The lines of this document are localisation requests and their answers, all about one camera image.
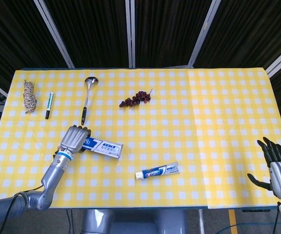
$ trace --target grapes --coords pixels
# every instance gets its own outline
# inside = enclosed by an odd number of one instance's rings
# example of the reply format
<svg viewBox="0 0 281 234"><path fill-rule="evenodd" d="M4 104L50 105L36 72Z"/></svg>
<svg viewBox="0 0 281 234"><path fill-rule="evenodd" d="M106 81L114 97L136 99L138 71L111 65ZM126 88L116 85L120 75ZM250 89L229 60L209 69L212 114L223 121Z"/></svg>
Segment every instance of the grapes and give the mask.
<svg viewBox="0 0 281 234"><path fill-rule="evenodd" d="M138 93L135 94L135 96L131 98L127 98L125 101L122 101L121 104L119 105L120 107L124 107L124 106L136 106L139 105L141 103L141 101L143 101L144 103L147 103L150 101L152 89L150 90L150 93L146 93L145 91L139 91Z"/></svg>

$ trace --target yellow line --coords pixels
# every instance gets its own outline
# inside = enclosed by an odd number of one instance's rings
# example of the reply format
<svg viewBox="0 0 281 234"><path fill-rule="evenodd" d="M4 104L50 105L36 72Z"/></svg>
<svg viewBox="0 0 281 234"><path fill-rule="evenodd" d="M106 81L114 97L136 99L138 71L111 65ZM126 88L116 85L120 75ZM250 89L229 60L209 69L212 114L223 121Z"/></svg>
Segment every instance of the yellow line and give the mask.
<svg viewBox="0 0 281 234"><path fill-rule="evenodd" d="M236 217L235 217L235 211L234 210L228 210L229 215L229 223L230 225L236 224ZM231 228L231 234L238 234L237 232L237 226Z"/></svg>

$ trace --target gingham tablecloth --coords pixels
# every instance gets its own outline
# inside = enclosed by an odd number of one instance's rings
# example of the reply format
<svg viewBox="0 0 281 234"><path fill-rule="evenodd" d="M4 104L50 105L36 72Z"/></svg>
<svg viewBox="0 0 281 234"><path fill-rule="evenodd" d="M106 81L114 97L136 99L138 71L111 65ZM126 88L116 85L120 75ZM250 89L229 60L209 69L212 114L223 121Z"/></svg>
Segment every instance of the gingham tablecloth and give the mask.
<svg viewBox="0 0 281 234"><path fill-rule="evenodd" d="M276 204L246 177L269 179L257 139L281 144L281 118L262 68L16 71L0 122L0 198L40 185L66 130L80 124L88 76L99 83L85 126L92 137L123 143L122 155L75 155L52 207ZM32 114L25 114L24 80L35 84ZM119 108L152 88L147 104ZM136 171L174 161L180 174L135 180Z"/></svg>

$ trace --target white toothpaste cap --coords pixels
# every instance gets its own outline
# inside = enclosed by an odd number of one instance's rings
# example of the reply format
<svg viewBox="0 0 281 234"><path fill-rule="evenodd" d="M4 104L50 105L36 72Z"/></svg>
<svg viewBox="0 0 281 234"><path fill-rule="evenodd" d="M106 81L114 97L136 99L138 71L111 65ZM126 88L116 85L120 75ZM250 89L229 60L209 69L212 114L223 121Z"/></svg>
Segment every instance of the white toothpaste cap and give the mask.
<svg viewBox="0 0 281 234"><path fill-rule="evenodd" d="M142 172L135 172L135 177L136 177L136 179L144 179Z"/></svg>

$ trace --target metal ladle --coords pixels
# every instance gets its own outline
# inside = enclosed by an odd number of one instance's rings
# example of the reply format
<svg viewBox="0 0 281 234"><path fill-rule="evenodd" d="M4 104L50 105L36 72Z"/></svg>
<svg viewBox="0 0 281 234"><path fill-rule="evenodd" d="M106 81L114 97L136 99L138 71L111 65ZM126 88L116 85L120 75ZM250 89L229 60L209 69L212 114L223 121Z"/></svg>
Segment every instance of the metal ladle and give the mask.
<svg viewBox="0 0 281 234"><path fill-rule="evenodd" d="M85 122L85 117L86 117L86 110L87 110L87 103L88 103L88 95L89 91L91 88L91 84L98 84L98 79L96 77L88 77L85 79L85 83L87 83L87 93L86 93L86 99L85 99L85 104L83 107L83 112L82 112L82 119L81 119L81 124L84 125Z"/></svg>

